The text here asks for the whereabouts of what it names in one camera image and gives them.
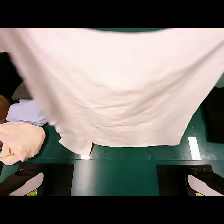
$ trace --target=crumpled cloth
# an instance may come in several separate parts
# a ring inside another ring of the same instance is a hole
[[[12,165],[34,157],[40,150],[44,139],[44,129],[23,122],[0,124],[0,139],[3,142],[0,161]]]
[[[38,107],[71,151],[178,145],[224,71],[223,28],[115,33],[0,29]]]
[[[26,122],[37,126],[43,126],[47,123],[46,118],[39,112],[35,101],[28,99],[22,99],[19,103],[11,105],[6,120]]]

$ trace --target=cream colored cloth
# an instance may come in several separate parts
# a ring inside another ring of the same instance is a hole
[[[0,139],[3,142],[0,161],[12,165],[34,157],[44,142],[45,132],[31,124],[8,122],[0,124]]]
[[[0,46],[60,143],[83,155],[92,142],[178,145],[224,71],[223,28],[0,29]]]

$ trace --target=lavender cloth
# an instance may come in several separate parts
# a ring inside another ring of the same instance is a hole
[[[11,105],[6,120],[26,122],[37,126],[43,126],[47,123],[45,117],[37,109],[34,100],[20,100],[19,103]]]

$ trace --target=white cloth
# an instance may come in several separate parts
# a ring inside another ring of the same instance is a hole
[[[45,132],[32,124],[7,122],[0,124],[0,139],[3,142],[0,161],[12,165],[34,157],[44,142]]]
[[[0,35],[60,142],[83,155],[92,142],[178,145],[224,71],[223,28],[29,28]]]
[[[46,118],[37,109],[34,100],[20,100],[10,106],[7,121],[26,122],[37,126],[43,126],[47,123]]]

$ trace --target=pile of clothes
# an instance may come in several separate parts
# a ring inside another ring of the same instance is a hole
[[[38,154],[47,123],[39,112],[24,83],[20,84],[10,102],[0,95],[0,161],[12,165]]]

